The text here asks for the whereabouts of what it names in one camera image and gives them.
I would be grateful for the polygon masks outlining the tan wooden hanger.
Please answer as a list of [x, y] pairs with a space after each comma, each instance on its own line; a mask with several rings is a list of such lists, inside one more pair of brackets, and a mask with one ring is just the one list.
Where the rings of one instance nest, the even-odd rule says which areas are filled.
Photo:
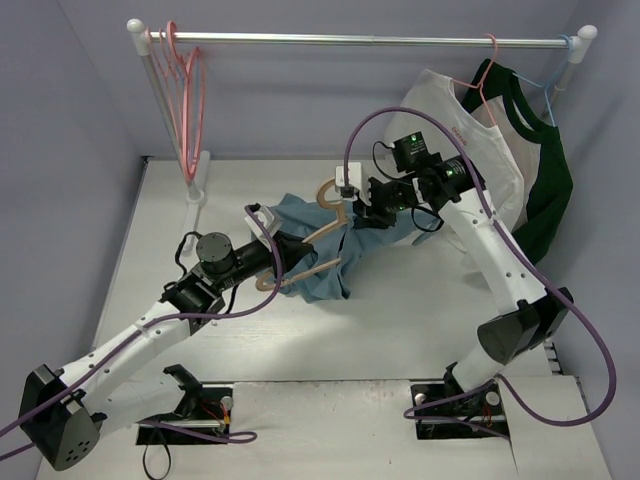
[[[320, 228], [319, 230], [315, 231], [314, 233], [310, 234], [309, 236], [303, 237], [302, 239], [304, 242], [311, 243], [313, 245], [313, 242], [315, 240], [318, 240], [323, 236], [327, 235], [328, 233], [348, 224], [348, 218], [346, 213], [347, 203], [342, 200], [328, 200], [325, 198], [325, 194], [327, 193], [327, 191], [334, 187], [335, 185], [333, 180], [328, 180], [324, 182], [319, 187], [316, 193], [316, 200], [313, 202], [317, 203], [320, 207], [324, 209], [328, 209], [334, 212], [336, 214], [336, 219], [330, 222], [329, 224], [325, 225], [324, 227]], [[268, 237], [270, 242], [272, 242], [272, 239], [269, 237], [269, 233], [267, 231], [264, 231], [264, 234]], [[280, 228], [280, 230], [276, 234], [287, 234], [287, 233], [282, 232]], [[332, 260], [319, 267], [310, 269], [299, 275], [295, 275], [288, 280], [283, 279], [284, 275], [282, 275], [281, 278], [274, 277], [273, 272], [269, 267], [266, 270], [264, 270], [261, 274], [258, 275], [255, 286], [257, 290], [262, 292], [272, 291], [276, 286], [279, 286], [281, 288], [283, 285], [289, 285], [295, 281], [305, 279], [311, 276], [312, 274], [325, 270], [333, 265], [338, 264], [339, 262], [340, 262], [339, 259]]]

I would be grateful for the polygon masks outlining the teal blue t shirt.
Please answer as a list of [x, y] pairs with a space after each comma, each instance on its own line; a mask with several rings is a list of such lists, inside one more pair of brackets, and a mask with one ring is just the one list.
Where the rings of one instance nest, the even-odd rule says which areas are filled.
[[[336, 214], [315, 202], [287, 193], [272, 209], [283, 220], [281, 231], [297, 237], [307, 237], [336, 219]], [[387, 229], [356, 229], [352, 204], [346, 204], [348, 224], [313, 242], [314, 251], [296, 264], [283, 279], [339, 259], [340, 262], [311, 276], [283, 285], [279, 292], [299, 296], [308, 303], [321, 300], [346, 300], [351, 291], [346, 276], [365, 257], [408, 238], [419, 245], [434, 234], [439, 221], [432, 215], [405, 210], [396, 217], [396, 224]]]

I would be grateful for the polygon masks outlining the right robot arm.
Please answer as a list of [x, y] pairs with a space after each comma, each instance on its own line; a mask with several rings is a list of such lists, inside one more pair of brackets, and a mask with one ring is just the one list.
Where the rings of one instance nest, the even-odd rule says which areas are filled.
[[442, 388], [445, 405], [464, 412], [478, 389], [524, 353], [548, 340], [567, 315], [571, 296], [543, 284], [527, 268], [527, 259], [498, 217], [479, 172], [464, 152], [442, 159], [430, 155], [422, 137], [406, 140], [422, 155], [407, 175], [386, 183], [365, 173], [361, 163], [345, 160], [335, 179], [341, 195], [353, 202], [363, 220], [428, 204], [450, 227], [482, 274], [496, 308], [476, 330], [473, 349], [447, 369]]

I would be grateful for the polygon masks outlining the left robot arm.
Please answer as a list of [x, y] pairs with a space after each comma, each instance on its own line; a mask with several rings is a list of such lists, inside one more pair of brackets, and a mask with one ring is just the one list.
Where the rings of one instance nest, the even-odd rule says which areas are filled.
[[20, 428], [54, 470], [75, 466], [101, 438], [132, 423], [169, 413], [180, 420], [196, 414], [202, 385], [184, 367], [165, 368], [161, 379], [131, 378], [212, 320], [225, 306], [224, 291], [268, 268], [288, 272], [314, 252], [291, 234], [278, 232], [273, 239], [274, 247], [254, 240], [234, 248], [222, 233], [200, 236], [197, 263], [144, 315], [84, 357], [29, 373]]

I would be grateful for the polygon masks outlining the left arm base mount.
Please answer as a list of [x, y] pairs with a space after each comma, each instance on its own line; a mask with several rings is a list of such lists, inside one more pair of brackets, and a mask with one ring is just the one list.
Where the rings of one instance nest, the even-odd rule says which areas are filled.
[[[209, 436], [220, 437], [229, 433], [230, 427], [224, 423], [224, 411], [220, 402], [224, 397], [233, 398], [233, 385], [231, 383], [205, 383], [203, 385], [202, 398], [186, 417], [176, 413], [163, 413], [149, 417], [160, 423], [166, 423], [176, 427], [201, 433]], [[184, 433], [169, 429], [156, 430], [151, 425], [138, 425], [135, 438], [136, 446], [195, 446], [213, 445], [219, 443], [196, 438]]]

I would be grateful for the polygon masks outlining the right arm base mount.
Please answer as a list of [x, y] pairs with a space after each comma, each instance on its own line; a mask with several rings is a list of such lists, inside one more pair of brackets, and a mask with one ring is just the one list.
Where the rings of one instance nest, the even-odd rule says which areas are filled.
[[419, 441], [500, 438], [509, 440], [510, 431], [499, 388], [492, 384], [482, 392], [436, 406], [424, 408], [449, 396], [443, 382], [410, 385], [415, 417], [415, 433]]

